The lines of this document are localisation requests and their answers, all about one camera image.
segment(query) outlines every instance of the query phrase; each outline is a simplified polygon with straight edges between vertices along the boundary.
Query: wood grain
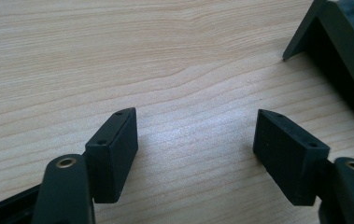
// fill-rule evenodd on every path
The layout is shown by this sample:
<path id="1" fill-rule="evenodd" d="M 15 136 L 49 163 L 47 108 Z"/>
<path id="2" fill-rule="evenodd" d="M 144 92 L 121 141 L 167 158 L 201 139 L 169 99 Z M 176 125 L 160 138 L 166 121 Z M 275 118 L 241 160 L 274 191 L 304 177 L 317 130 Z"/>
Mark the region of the wood grain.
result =
<path id="1" fill-rule="evenodd" d="M 258 108 L 354 158 L 354 114 L 304 53 L 311 1 L 0 1 L 0 201 L 137 109 L 139 150 L 98 223 L 319 223 L 252 153 Z"/>

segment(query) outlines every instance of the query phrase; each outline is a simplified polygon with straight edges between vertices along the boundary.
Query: light wood tabletop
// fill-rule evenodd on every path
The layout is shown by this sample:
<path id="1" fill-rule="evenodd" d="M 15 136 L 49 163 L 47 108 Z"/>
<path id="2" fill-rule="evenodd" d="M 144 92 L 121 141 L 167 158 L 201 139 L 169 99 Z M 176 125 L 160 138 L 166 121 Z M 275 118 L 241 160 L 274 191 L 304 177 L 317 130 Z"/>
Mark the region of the light wood tabletop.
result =
<path id="1" fill-rule="evenodd" d="M 354 114 L 305 53 L 308 0 L 0 1 L 0 201 L 123 108 L 139 149 L 97 223 L 319 223 L 252 152 L 259 108 L 354 158 Z"/>

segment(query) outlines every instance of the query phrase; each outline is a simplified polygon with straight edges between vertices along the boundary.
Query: wooden surface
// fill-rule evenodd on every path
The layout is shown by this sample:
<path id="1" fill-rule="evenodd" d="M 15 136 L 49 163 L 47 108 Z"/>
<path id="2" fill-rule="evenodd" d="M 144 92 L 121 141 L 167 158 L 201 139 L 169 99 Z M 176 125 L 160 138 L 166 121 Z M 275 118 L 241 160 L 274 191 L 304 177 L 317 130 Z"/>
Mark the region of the wooden surface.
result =
<path id="1" fill-rule="evenodd" d="M 134 106 L 139 150 L 98 223 L 319 223 L 252 153 L 264 108 L 354 158 L 354 114 L 304 53 L 281 61 L 310 5 L 0 1 L 0 201 Z"/>

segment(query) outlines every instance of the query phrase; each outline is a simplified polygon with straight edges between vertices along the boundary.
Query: wooden table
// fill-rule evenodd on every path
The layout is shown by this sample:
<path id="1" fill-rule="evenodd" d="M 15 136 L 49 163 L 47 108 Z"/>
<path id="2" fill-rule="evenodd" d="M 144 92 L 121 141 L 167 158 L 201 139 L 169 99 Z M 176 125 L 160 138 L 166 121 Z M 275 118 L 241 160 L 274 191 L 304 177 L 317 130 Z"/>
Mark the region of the wooden table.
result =
<path id="1" fill-rule="evenodd" d="M 0 1 L 0 201 L 134 106 L 139 149 L 98 223 L 319 223 L 252 153 L 263 108 L 354 158 L 354 114 L 304 53 L 281 60 L 310 5 Z"/>

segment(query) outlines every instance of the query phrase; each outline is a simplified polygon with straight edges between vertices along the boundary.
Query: black bracket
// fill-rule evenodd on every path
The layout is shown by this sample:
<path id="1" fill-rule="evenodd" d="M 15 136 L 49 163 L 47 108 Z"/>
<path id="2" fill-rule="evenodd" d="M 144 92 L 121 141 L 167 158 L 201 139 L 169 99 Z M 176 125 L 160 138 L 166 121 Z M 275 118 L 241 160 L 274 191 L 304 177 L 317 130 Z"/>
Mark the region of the black bracket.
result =
<path id="1" fill-rule="evenodd" d="M 41 185 L 0 202 L 0 223 L 92 224 L 96 203 L 118 201 L 138 150 L 135 108 L 114 113 L 83 155 L 51 161 Z"/>
<path id="2" fill-rule="evenodd" d="M 304 50 L 354 110 L 354 0 L 314 0 L 283 58 Z"/>
<path id="3" fill-rule="evenodd" d="M 354 224 L 354 159 L 327 160 L 330 148 L 287 117 L 259 110 L 253 152 L 294 205 L 322 200 L 322 224 Z"/>

